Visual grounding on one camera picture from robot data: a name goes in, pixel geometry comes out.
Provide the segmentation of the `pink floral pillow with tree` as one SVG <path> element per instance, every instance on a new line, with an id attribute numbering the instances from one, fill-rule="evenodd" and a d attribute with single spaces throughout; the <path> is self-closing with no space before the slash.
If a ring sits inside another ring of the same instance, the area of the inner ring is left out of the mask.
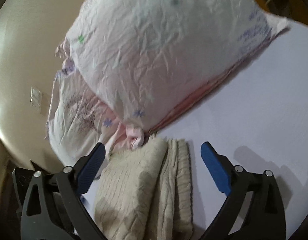
<path id="1" fill-rule="evenodd" d="M 106 154 L 142 146 L 140 128 L 126 126 L 87 86 L 63 40 L 55 51 L 62 68 L 53 81 L 46 138 L 65 166 L 74 165 L 100 142 Z"/>

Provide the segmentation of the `beige cable-knit sweater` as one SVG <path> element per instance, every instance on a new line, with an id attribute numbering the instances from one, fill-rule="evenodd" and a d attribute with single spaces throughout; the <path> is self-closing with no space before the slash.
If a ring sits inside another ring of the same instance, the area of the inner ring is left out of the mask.
<path id="1" fill-rule="evenodd" d="M 185 140 L 151 137 L 112 153 L 94 202 L 107 239 L 191 239 L 192 177 Z"/>

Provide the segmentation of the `white wall switch plate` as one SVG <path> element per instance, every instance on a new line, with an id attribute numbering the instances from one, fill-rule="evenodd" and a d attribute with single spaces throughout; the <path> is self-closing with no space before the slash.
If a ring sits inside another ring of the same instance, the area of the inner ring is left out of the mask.
<path id="1" fill-rule="evenodd" d="M 38 114 L 42 108 L 42 96 L 43 93 L 38 88 L 31 86 L 30 106 Z"/>

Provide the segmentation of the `pink floral pillow right side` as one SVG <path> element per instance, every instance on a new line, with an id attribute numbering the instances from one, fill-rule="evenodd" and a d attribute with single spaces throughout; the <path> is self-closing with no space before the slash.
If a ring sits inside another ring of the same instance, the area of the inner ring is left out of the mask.
<path id="1" fill-rule="evenodd" d="M 85 0 L 58 52 L 124 124 L 153 132 L 287 27 L 255 0 Z"/>

